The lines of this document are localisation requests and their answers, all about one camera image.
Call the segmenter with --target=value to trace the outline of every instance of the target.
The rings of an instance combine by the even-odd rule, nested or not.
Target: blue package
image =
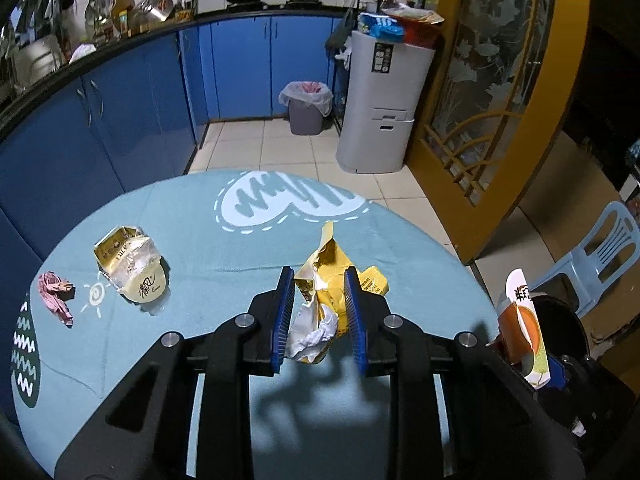
[[[404,39],[404,27],[386,14],[361,12],[358,16],[359,30],[380,40],[401,43]]]

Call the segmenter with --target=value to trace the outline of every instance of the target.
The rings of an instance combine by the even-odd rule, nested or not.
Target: light blue tablecloth
[[[44,262],[40,272],[51,270],[76,287],[67,303],[73,328],[46,309],[36,280],[31,285],[40,357],[33,408],[20,398],[15,374],[12,383],[22,432],[44,469],[53,473],[66,445],[161,334],[211,332],[245,312],[255,294],[275,287],[282,266],[295,270],[304,263],[329,219],[353,263],[361,270],[376,265],[388,278],[393,312],[441,336],[479,326],[489,336],[497,333],[489,299],[462,265],[378,204],[264,171],[159,182],[86,218]],[[170,266],[170,295],[154,315],[127,303],[98,274],[93,244],[117,225],[142,227]],[[296,305],[301,302],[296,292]],[[251,378],[250,391],[256,479],[384,478],[388,381],[357,375],[348,337],[319,365],[285,361],[275,378]],[[191,474],[194,444],[191,439]]]

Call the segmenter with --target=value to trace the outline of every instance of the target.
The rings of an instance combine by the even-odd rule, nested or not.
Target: blue kitchen cabinet
[[[278,102],[278,96],[288,83],[327,83],[329,59],[324,42],[331,31],[331,18],[275,16],[271,19],[271,100],[274,114],[287,111]]]
[[[142,49],[100,65],[82,76],[82,84],[94,127],[125,191],[175,176]]]
[[[213,67],[213,46],[211,44],[211,25],[200,27],[200,63],[202,64],[202,81],[204,96],[207,102],[209,120],[220,118],[218,107],[218,88],[216,87],[216,71]]]
[[[211,24],[220,117],[271,115],[270,18]]]
[[[204,31],[210,35],[210,28]],[[191,125],[200,144],[209,123],[207,98],[204,93],[204,78],[200,60],[200,31],[197,27],[187,28],[178,33],[182,59],[182,75],[187,90],[187,102],[191,115]]]
[[[0,408],[12,422],[17,422],[11,383],[7,380],[10,372],[11,345],[15,321],[20,306],[42,264],[27,243],[18,234],[9,219],[0,209]]]
[[[182,81],[178,37],[170,34],[142,46],[162,136],[174,173],[182,175],[196,142]]]
[[[41,260],[86,216],[123,193],[94,125],[88,127],[85,99],[77,79],[0,143],[0,207]]]

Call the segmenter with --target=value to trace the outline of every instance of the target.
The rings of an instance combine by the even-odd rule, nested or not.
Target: dark green leaf print
[[[40,391],[40,355],[28,294],[20,307],[20,315],[15,323],[14,345],[11,348],[11,372],[22,402],[33,408],[38,402]]]

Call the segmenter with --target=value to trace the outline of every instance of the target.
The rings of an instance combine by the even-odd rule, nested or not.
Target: sun drawing
[[[94,306],[95,313],[97,314],[99,319],[102,318],[102,314],[100,312],[100,304],[104,299],[104,289],[108,286],[111,286],[111,283],[101,283],[101,276],[102,273],[98,272],[98,281],[96,283],[94,283],[93,285],[87,285],[86,283],[84,284],[84,287],[89,289],[89,303],[85,303],[84,307],[80,309],[80,312],[82,313],[88,306]]]

